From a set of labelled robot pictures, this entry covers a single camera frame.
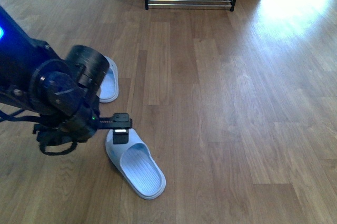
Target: slipper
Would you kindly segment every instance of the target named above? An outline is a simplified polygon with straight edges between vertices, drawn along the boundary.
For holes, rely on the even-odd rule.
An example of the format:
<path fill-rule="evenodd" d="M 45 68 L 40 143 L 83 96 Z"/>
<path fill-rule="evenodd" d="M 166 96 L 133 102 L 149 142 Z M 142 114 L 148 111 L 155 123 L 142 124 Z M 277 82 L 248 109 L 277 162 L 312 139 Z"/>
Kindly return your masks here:
<path fill-rule="evenodd" d="M 101 103 L 114 101 L 118 97 L 118 71 L 115 62 L 105 57 L 109 64 L 109 70 L 101 84 L 101 93 L 99 94 Z"/>
<path fill-rule="evenodd" d="M 128 143 L 118 145 L 113 144 L 110 130 L 105 148 L 112 163 L 141 198 L 151 200 L 162 194 L 166 186 L 165 176 L 134 129 L 129 130 Z"/>

